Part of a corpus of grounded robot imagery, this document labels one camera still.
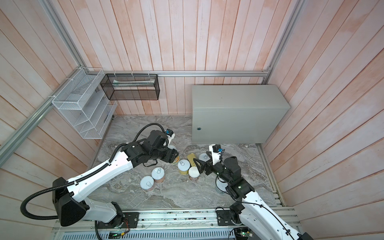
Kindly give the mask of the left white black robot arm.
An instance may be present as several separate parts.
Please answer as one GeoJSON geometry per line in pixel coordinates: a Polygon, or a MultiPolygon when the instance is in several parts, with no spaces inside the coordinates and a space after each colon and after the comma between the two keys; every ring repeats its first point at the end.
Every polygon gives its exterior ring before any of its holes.
{"type": "Polygon", "coordinates": [[[179,153],[169,147],[175,134],[153,130],[146,139],[120,144],[112,157],[93,169],[69,180],[59,178],[53,187],[53,203],[61,226],[71,226],[79,221],[97,221],[114,228],[123,224],[125,215],[115,203],[103,203],[89,199],[89,195],[112,178],[132,170],[150,160],[173,163],[179,153]]]}

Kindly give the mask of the brown label can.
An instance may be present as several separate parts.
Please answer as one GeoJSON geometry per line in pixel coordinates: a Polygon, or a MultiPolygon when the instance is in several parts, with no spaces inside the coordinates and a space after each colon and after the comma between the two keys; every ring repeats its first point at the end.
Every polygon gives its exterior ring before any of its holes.
{"type": "Polygon", "coordinates": [[[153,169],[152,178],[156,183],[162,183],[165,180],[165,170],[161,167],[153,169]]]}

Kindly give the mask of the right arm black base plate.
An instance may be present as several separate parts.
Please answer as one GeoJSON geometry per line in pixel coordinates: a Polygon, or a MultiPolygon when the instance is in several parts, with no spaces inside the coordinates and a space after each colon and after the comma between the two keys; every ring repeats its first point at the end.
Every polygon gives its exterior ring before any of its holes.
{"type": "Polygon", "coordinates": [[[232,210],[217,209],[215,212],[219,226],[237,226],[241,224],[238,215],[232,210]]]}

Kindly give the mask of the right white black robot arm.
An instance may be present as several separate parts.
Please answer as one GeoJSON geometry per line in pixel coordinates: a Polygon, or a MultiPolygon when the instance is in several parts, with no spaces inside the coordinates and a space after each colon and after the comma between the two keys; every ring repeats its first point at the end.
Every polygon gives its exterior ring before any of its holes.
{"type": "Polygon", "coordinates": [[[251,229],[261,240],[311,240],[277,215],[260,197],[251,184],[242,177],[236,157],[213,163],[194,159],[200,173],[215,174],[227,183],[226,191],[236,202],[230,209],[238,222],[251,229]]]}

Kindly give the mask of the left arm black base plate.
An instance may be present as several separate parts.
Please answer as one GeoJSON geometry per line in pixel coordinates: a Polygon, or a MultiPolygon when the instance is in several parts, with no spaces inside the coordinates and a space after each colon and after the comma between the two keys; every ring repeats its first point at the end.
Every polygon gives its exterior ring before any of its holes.
{"type": "Polygon", "coordinates": [[[134,229],[138,225],[139,212],[118,213],[110,222],[103,223],[97,221],[98,229],[129,228],[134,229]]]}

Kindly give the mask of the pink label can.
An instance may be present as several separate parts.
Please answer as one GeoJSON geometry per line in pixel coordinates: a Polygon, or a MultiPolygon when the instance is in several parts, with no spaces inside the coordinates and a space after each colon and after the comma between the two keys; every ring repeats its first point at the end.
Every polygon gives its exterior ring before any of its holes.
{"type": "Polygon", "coordinates": [[[155,181],[152,176],[145,176],[140,181],[140,186],[144,191],[152,191],[154,188],[155,181]]]}

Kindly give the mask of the orange yellow label can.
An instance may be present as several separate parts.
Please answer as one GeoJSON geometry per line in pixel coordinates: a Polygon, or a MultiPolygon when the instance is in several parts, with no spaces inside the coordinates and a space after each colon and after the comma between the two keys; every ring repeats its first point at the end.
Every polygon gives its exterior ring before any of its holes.
{"type": "Polygon", "coordinates": [[[180,161],[179,152],[177,151],[176,147],[173,145],[169,145],[169,149],[172,150],[172,155],[171,155],[172,162],[171,162],[171,164],[176,165],[180,161]]]}

